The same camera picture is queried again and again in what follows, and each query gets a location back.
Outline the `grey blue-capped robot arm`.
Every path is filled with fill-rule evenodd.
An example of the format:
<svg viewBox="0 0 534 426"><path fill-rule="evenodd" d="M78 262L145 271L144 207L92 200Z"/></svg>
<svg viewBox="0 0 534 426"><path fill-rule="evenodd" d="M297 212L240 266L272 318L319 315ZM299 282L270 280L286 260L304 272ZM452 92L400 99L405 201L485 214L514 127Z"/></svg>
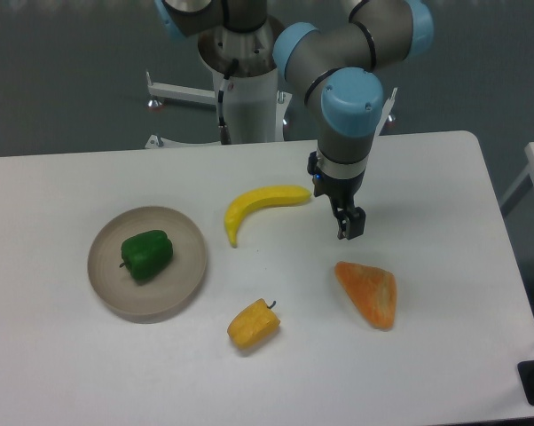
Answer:
<svg viewBox="0 0 534 426"><path fill-rule="evenodd" d="M221 144L271 142L278 82L293 88L318 125L307 166L314 193L329 199L340 238L361 235L365 212L354 197L383 114L375 71L430 47L428 7L346 1L346 24L329 32L304 22L283 26L264 1L159 1L155 8L169 36L198 39L214 79Z"/></svg>

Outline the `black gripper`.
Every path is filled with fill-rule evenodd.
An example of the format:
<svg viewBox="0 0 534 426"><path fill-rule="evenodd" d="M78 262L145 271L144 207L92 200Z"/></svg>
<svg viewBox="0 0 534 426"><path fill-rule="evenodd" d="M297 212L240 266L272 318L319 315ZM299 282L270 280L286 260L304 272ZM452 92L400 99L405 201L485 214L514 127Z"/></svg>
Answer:
<svg viewBox="0 0 534 426"><path fill-rule="evenodd" d="M365 159L354 163L333 162L321 152L312 152L307 163L314 195L326 195L333 207L339 240L352 240L364 233L366 213L356 207L354 197L365 174Z"/></svg>

